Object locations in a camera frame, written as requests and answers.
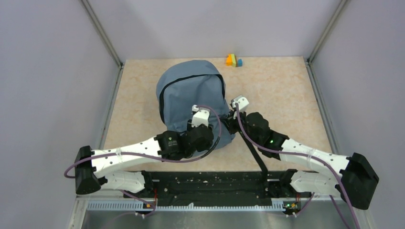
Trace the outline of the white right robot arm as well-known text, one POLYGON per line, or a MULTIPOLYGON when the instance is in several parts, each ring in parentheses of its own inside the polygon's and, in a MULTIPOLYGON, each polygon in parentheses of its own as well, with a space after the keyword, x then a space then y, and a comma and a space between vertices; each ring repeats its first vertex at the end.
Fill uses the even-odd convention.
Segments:
POLYGON ((369 208, 379 177, 364 155, 337 155, 306 146, 270 129, 269 122, 258 112, 232 111, 221 121, 231 134, 240 132, 264 156, 310 169, 288 169, 279 179, 283 195, 319 193, 341 197, 357 209, 369 208))

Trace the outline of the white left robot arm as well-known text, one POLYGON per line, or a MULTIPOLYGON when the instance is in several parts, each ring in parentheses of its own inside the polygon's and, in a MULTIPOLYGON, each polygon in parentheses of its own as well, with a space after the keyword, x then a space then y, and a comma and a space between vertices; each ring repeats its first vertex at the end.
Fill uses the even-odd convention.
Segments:
POLYGON ((154 162, 186 163, 196 152, 208 152, 213 144, 213 127, 200 124, 187 131, 165 131, 143 142, 107 150, 79 149, 75 159, 75 192, 78 195, 101 189, 125 190, 148 197, 153 184, 142 172, 126 168, 154 162))

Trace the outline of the blue student backpack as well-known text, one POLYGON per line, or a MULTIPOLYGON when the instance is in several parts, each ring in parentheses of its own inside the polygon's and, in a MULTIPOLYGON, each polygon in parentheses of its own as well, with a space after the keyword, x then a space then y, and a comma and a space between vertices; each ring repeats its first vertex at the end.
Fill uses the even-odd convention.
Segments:
POLYGON ((208 152, 196 152, 197 159, 208 156, 233 141, 221 118, 232 110, 225 98, 226 85, 217 68, 207 60, 191 60, 170 67, 160 77, 156 96, 159 113, 167 131, 185 132, 192 119, 192 106, 210 110, 209 124, 213 127, 213 144, 208 152))

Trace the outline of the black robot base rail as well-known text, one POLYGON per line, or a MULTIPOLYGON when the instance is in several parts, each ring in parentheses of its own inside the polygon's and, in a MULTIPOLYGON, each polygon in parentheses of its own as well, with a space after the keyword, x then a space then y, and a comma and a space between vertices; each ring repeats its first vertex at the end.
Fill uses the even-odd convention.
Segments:
POLYGON ((145 188, 134 196, 151 198, 159 207, 253 207, 270 206, 276 199, 309 198, 280 182, 288 171, 245 172, 148 172, 145 188))

